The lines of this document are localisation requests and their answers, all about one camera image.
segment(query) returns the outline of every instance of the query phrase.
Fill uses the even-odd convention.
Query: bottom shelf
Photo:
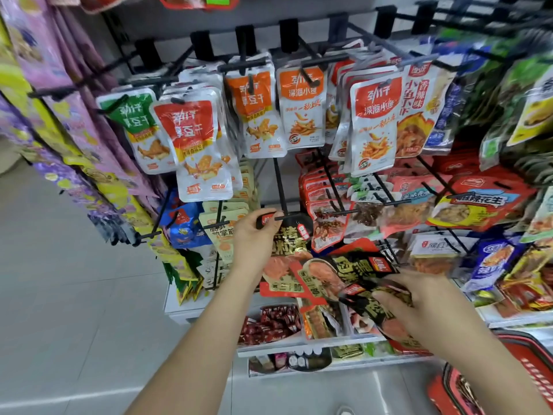
[[[283,368],[274,373],[262,374],[255,371],[251,371],[249,368],[249,359],[245,359],[248,365],[248,376],[250,378],[270,378],[278,376],[290,376],[295,374],[313,374],[322,373],[327,371],[338,370],[350,370],[350,369],[366,369],[371,367],[379,367],[386,365],[405,364],[405,363],[419,363],[421,361],[429,361],[435,359],[435,356],[421,356],[421,355],[389,355],[383,357],[371,357],[369,355],[363,355],[357,358],[351,359],[333,359],[332,363],[328,367],[318,371],[303,372],[292,370],[289,368]]]

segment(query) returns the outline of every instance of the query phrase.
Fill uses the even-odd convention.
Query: person's left arm
[[[234,260],[229,274],[196,323],[135,398],[126,415],[215,415],[252,293],[271,255],[280,221],[257,230],[260,209],[234,228]]]

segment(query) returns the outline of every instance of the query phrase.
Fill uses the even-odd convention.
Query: white shelf
[[[286,339],[271,342],[269,344],[239,347],[239,357],[255,357],[258,355],[276,354],[278,352],[307,352],[311,353],[313,347],[327,348],[330,346],[367,344],[369,342],[383,342],[386,339],[382,335],[340,336],[328,339],[308,340],[303,332],[298,332]]]
[[[504,318],[501,316],[495,306],[492,305],[479,308],[477,311],[490,329],[510,328],[513,326],[528,325],[539,322],[553,322],[553,310],[519,313],[510,318]]]
[[[306,375],[313,373],[322,373],[327,371],[338,371],[338,370],[351,370],[351,369],[366,369],[372,367],[380,367],[386,365],[395,365],[395,364],[405,364],[405,363],[419,363],[421,361],[429,361],[435,359],[434,356],[420,356],[420,355],[390,355],[385,357],[371,357],[369,355],[363,355],[359,358],[353,359],[334,359],[330,365],[322,370],[313,371],[313,372],[302,372],[296,370],[280,370],[270,374],[260,374],[256,372],[249,371],[249,360],[246,360],[248,364],[248,375],[250,378],[271,378],[271,377],[280,377],[280,376],[291,376],[291,375]]]

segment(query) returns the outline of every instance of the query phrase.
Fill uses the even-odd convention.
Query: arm
[[[389,276],[410,291],[414,308],[396,297],[374,297],[435,355],[459,369],[487,415],[551,415],[522,364],[445,277],[402,271]]]
[[[255,221],[272,211],[254,211],[236,224],[234,262],[225,281],[126,415],[218,412],[253,290],[281,224],[273,217],[257,230]]]

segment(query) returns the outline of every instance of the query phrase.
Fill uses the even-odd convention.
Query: hand
[[[413,308],[391,294],[373,293],[426,349],[457,368],[474,363],[475,352],[501,343],[490,332],[471,302],[447,278],[403,271],[388,276],[411,291]]]
[[[282,211],[275,212],[261,230],[255,227],[255,222],[260,215],[276,210],[276,208],[261,208],[250,212],[236,223],[233,236],[233,272],[259,281],[263,268],[273,251],[273,237],[282,224],[282,221],[275,221],[274,218],[283,216],[284,213]]]

